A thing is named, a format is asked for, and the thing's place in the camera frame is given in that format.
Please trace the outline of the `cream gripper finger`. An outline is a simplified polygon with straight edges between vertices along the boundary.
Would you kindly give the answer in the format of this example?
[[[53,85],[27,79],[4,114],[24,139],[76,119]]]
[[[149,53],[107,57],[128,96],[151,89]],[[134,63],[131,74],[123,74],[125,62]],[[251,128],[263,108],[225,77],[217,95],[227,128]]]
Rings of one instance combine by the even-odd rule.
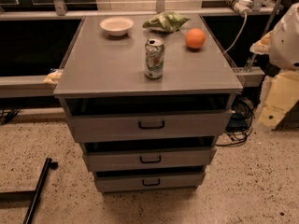
[[[299,101],[299,73],[283,70],[274,77],[266,76],[258,106],[258,123],[276,128]]]

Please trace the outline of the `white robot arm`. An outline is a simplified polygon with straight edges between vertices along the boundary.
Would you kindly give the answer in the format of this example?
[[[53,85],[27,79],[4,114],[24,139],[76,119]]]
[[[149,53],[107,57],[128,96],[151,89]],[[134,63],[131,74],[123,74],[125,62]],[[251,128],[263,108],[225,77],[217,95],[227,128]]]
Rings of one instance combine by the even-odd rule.
[[[279,68],[274,77],[265,77],[257,108],[257,124],[275,129],[299,101],[299,3],[250,51],[268,55],[269,62]]]

